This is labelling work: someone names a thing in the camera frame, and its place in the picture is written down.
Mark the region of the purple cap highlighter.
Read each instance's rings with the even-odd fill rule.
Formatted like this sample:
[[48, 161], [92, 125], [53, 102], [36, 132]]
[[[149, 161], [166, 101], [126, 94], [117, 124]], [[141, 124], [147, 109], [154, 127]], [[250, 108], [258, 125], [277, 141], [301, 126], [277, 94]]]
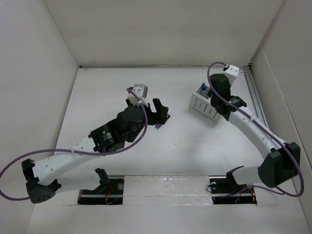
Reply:
[[156, 129], [159, 129], [161, 126], [163, 126], [170, 118], [171, 116], [169, 114], [166, 115], [166, 118], [164, 121], [162, 122], [158, 122], [156, 125], [155, 125], [155, 128]]

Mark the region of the white desk organizer box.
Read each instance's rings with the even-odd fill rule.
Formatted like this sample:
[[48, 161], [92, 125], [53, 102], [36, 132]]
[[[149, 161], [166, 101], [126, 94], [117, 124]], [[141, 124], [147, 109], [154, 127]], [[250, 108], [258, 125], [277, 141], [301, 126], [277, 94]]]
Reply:
[[221, 118], [221, 115], [211, 105], [211, 99], [208, 96], [206, 98], [201, 96], [199, 94], [199, 90], [200, 87], [192, 93], [189, 102], [189, 108], [198, 111], [199, 113], [210, 119], [214, 124], [217, 124]]

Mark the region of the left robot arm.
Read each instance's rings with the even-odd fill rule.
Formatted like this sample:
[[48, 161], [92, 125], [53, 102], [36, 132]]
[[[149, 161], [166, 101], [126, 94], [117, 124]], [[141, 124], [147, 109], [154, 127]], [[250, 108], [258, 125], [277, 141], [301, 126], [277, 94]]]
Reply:
[[169, 108], [158, 98], [153, 99], [155, 112], [150, 104], [136, 106], [129, 100], [126, 102], [127, 108], [116, 118], [91, 131], [72, 149], [57, 149], [55, 155], [47, 159], [27, 159], [21, 163], [27, 193], [33, 204], [72, 190], [95, 194], [107, 194], [111, 190], [111, 182], [103, 168], [96, 168], [90, 174], [73, 173], [72, 170], [90, 160], [124, 152], [126, 142], [133, 147], [143, 138], [148, 125], [163, 125], [169, 116]]

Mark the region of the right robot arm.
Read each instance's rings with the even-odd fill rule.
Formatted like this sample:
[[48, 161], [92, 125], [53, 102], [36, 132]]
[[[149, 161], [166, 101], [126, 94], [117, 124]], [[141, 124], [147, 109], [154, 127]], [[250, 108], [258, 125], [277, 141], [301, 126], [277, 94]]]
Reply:
[[263, 183], [274, 188], [298, 175], [296, 165], [300, 164], [300, 147], [287, 143], [274, 135], [252, 114], [245, 101], [231, 95], [231, 85], [225, 74], [213, 74], [210, 82], [211, 105], [229, 123], [238, 128], [260, 152], [260, 165], [239, 166], [227, 172], [226, 188], [237, 192], [245, 184]]

